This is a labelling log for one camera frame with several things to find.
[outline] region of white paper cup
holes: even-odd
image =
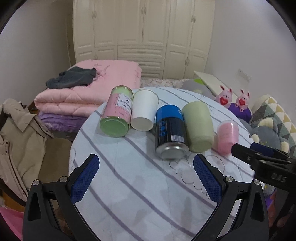
[[[151,90],[142,89],[133,96],[131,126],[138,131],[149,131],[153,127],[159,98]]]

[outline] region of wardrobe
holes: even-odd
[[[136,61],[144,79],[193,78],[210,48],[215,0],[74,0],[76,61]]]

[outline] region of metal bolt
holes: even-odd
[[[254,179],[254,181],[253,181],[256,185],[260,185],[260,182],[259,182],[259,180],[257,180],[257,179]]]
[[[33,185],[34,186],[37,186],[39,184],[39,180],[35,180],[35,181],[33,181]]]
[[[233,178],[231,176],[227,176],[225,180],[230,183],[233,181]]]
[[[59,179],[59,181],[60,181],[61,183],[64,183],[64,182],[66,182],[67,180],[68,180],[67,177],[61,177],[61,178]]]

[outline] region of round table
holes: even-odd
[[[200,94],[167,87],[146,87],[160,98],[158,107],[173,104],[182,109],[188,102],[205,102],[210,110],[214,131],[225,120],[239,125],[239,144],[253,142],[242,123],[228,109]],[[69,174],[89,154],[99,157],[99,170],[82,201],[79,212],[102,241],[191,240],[209,218],[217,203],[210,200],[193,169],[194,153],[179,162],[164,161],[155,155],[151,132],[130,129],[122,138],[111,138],[99,128],[101,105],[83,124],[75,138]],[[203,153],[224,176],[251,182],[254,171],[233,156],[220,156],[214,149]],[[224,232],[237,212],[236,203]]]

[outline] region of barcode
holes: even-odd
[[[177,141],[177,142],[183,142],[184,143],[184,137],[178,136],[178,135],[171,135],[172,141]]]

